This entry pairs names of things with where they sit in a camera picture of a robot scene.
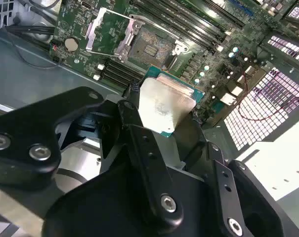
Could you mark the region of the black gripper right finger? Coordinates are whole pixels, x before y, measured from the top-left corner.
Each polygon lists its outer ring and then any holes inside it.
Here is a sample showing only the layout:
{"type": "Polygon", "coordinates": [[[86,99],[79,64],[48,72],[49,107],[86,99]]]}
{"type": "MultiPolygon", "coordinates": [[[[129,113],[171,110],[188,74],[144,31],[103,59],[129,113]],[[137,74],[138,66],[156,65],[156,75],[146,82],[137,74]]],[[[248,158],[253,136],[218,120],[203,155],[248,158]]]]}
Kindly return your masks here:
{"type": "Polygon", "coordinates": [[[192,112],[180,122],[180,144],[185,171],[207,185],[213,237],[299,237],[299,228],[251,170],[238,160],[226,161],[192,112]]]}

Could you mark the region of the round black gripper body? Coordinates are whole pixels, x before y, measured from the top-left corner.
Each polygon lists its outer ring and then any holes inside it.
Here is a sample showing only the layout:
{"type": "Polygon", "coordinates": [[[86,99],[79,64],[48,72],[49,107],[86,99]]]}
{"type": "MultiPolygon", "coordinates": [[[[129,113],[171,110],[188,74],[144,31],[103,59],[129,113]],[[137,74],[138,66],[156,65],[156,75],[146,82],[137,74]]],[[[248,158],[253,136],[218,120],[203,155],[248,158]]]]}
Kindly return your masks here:
{"type": "MultiPolygon", "coordinates": [[[[168,169],[184,209],[172,237],[217,237],[220,229],[209,189],[200,179],[168,169]]],[[[140,184],[121,164],[65,194],[48,211],[44,237],[156,237],[156,226],[145,217],[140,184]]]]}

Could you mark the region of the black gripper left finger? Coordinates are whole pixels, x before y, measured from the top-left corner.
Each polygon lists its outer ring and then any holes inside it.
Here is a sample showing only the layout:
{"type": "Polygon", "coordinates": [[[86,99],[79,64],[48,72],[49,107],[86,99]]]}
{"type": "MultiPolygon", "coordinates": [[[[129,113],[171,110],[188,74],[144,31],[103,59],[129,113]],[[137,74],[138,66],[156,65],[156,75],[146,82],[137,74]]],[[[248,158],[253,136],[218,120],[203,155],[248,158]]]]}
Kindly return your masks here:
{"type": "Polygon", "coordinates": [[[140,182],[147,221],[158,234],[176,230],[184,211],[152,131],[143,126],[132,102],[112,104],[88,87],[0,116],[0,184],[26,190],[47,186],[61,162],[62,133],[56,127],[87,114],[110,127],[102,141],[103,154],[113,159],[107,171],[129,165],[140,182]]]}

